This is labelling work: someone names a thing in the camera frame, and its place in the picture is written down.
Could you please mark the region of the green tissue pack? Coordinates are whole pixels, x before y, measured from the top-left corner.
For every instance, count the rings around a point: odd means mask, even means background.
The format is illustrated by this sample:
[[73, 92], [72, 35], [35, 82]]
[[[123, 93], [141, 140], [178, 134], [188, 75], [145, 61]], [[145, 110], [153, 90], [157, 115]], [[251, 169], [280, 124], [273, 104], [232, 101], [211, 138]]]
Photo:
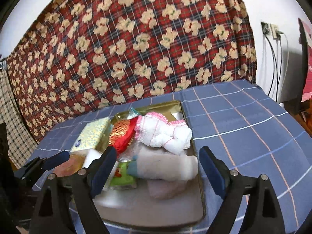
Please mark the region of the green tissue pack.
[[114, 177], [112, 178], [109, 188], [112, 190], [129, 190], [136, 189], [137, 182], [135, 177], [128, 174], [129, 162], [118, 163]]

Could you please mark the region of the clear plastic bag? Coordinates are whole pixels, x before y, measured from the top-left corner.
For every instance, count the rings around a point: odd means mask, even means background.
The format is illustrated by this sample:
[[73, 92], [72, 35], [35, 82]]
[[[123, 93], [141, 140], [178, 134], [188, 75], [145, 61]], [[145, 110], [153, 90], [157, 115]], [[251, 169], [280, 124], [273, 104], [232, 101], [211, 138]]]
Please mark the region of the clear plastic bag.
[[140, 152], [142, 148], [142, 143], [139, 141], [133, 141], [130, 146], [119, 155], [119, 162], [129, 162], [132, 161]]

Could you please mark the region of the red gold satin pouch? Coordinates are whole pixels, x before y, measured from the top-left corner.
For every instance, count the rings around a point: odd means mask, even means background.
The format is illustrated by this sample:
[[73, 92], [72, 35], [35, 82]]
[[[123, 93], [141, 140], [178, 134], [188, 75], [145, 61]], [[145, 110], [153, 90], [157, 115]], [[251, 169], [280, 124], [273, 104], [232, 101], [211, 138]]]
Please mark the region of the red gold satin pouch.
[[132, 143], [137, 119], [138, 117], [123, 119], [114, 124], [109, 134], [108, 144], [115, 148], [118, 155], [124, 153]]

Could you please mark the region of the cotton swab teal pouch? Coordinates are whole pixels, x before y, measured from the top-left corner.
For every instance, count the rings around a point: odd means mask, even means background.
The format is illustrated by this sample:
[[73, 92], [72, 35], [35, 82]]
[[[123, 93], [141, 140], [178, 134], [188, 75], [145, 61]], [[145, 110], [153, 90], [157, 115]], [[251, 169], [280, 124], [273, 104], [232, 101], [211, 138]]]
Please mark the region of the cotton swab teal pouch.
[[136, 109], [131, 107], [129, 109], [128, 115], [126, 116], [126, 119], [130, 120], [130, 119], [133, 119], [133, 118], [141, 116], [141, 115], [142, 114], [139, 111], [137, 111]]

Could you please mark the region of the white gauze roll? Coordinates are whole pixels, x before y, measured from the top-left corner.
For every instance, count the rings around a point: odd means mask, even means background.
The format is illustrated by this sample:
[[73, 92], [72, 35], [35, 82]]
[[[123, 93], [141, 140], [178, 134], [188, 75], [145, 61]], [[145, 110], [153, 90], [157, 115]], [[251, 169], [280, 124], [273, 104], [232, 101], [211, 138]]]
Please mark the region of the white gauze roll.
[[198, 174], [198, 160], [194, 155], [143, 152], [129, 163], [128, 173], [140, 179], [188, 181]]

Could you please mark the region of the pink white knit sock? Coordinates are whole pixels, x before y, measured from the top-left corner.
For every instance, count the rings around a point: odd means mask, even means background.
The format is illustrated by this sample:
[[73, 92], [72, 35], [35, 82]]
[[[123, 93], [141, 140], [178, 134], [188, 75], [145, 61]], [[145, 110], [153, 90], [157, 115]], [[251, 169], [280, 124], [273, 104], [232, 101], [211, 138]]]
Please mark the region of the pink white knit sock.
[[181, 155], [190, 148], [192, 130], [185, 120], [168, 121], [161, 113], [149, 112], [137, 116], [135, 139], [146, 146], [164, 148], [174, 155]]

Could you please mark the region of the round orange tin lid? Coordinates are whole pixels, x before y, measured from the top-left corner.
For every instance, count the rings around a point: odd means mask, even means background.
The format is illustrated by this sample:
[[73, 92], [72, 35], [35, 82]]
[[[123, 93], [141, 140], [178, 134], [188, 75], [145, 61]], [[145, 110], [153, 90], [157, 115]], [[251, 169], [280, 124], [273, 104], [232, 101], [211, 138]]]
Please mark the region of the round orange tin lid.
[[69, 160], [55, 167], [53, 173], [55, 173], [57, 177], [71, 176], [81, 169], [84, 161], [85, 156], [83, 155], [70, 155]]

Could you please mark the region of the cream green checked cloth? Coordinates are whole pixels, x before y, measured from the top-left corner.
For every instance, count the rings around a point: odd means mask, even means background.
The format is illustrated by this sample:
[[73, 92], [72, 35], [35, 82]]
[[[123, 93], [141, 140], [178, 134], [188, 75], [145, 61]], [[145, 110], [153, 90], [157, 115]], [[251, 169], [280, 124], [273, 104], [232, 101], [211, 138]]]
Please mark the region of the cream green checked cloth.
[[1, 123], [6, 124], [8, 156], [20, 168], [38, 146], [23, 122], [6, 71], [1, 71]]

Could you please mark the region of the yellow blue tissue box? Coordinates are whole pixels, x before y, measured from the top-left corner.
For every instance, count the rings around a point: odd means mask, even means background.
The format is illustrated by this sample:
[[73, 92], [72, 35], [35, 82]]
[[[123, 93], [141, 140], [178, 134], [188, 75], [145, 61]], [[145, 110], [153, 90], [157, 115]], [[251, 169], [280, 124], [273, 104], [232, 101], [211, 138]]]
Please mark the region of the yellow blue tissue box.
[[108, 146], [108, 136], [111, 131], [111, 119], [101, 118], [87, 123], [74, 142], [72, 154], [87, 155], [89, 150], [104, 152]]

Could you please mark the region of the gold metal tin tray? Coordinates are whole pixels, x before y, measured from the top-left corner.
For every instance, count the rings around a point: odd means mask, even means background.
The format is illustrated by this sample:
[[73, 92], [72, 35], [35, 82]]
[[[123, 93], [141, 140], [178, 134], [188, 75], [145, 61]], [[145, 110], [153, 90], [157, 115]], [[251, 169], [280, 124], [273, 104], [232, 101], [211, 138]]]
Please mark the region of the gold metal tin tray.
[[[147, 112], [171, 113], [176, 120], [185, 113], [178, 101], [138, 108]], [[151, 148], [142, 144], [139, 152], [167, 153], [164, 148]], [[198, 223], [205, 217], [206, 206], [199, 176], [188, 181], [136, 179], [136, 189], [109, 188], [93, 199], [100, 217], [107, 222], [138, 229], [179, 229]]]

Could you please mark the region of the blue checked tablecloth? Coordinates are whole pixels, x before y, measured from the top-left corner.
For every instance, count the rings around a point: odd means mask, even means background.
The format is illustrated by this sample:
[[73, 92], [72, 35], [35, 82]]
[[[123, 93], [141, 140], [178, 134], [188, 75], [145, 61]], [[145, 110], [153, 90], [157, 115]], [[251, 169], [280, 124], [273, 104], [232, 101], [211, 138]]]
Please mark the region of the blue checked tablecloth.
[[279, 200], [286, 232], [298, 230], [311, 211], [311, 137], [261, 88], [245, 80], [197, 86], [65, 121], [52, 128], [32, 158], [71, 149], [90, 121], [172, 100], [182, 104], [195, 148], [208, 146], [242, 175], [266, 174]]

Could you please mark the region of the black chair back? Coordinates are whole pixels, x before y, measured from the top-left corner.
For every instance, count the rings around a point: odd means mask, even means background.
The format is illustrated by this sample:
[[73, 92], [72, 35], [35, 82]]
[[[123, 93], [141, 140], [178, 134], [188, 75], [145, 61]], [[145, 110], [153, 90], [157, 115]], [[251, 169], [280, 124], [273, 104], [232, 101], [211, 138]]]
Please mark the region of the black chair back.
[[281, 98], [285, 109], [294, 115], [303, 110], [303, 102], [311, 99], [311, 28], [301, 19], [298, 24], [302, 54], [289, 53]]

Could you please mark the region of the red plaid bear blanket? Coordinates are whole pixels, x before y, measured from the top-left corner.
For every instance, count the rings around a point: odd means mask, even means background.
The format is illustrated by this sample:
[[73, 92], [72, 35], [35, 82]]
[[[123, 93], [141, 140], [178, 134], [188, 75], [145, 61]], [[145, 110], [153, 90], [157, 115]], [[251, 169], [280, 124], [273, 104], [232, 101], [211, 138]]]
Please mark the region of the red plaid bear blanket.
[[255, 82], [242, 0], [53, 0], [7, 58], [24, 122], [56, 124], [208, 83]]

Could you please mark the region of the wall power socket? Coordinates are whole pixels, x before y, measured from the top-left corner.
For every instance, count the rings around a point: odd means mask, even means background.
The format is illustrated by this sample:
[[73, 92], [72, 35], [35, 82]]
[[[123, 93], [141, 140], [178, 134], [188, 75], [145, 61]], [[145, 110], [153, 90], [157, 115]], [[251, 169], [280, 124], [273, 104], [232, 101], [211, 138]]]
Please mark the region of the wall power socket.
[[265, 23], [261, 22], [262, 27], [262, 33], [264, 35], [271, 35], [274, 40], [280, 40], [281, 39], [281, 32], [279, 31], [279, 28], [275, 24]]

